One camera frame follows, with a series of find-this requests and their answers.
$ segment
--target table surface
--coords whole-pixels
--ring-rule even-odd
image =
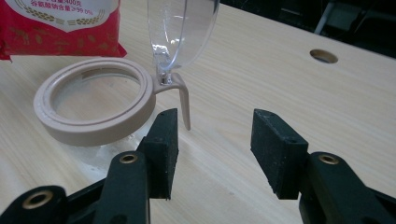
[[[154,73],[146,1],[121,3],[120,42],[126,59]],[[319,62],[312,49],[338,62]],[[88,58],[0,62],[0,211],[38,186],[76,192],[105,177],[111,158],[129,149],[70,147],[35,116],[42,82]],[[344,158],[368,187],[396,197],[395,60],[221,5],[205,51],[178,72],[190,91],[191,130],[179,113],[172,200],[151,200],[152,223],[302,222],[298,202],[277,199],[250,152],[254,108],[277,113],[309,152]],[[154,113],[174,107],[178,92],[166,91]]]

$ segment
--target red plastic package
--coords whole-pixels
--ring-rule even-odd
[[[10,55],[123,57],[120,0],[0,0],[0,60]]]

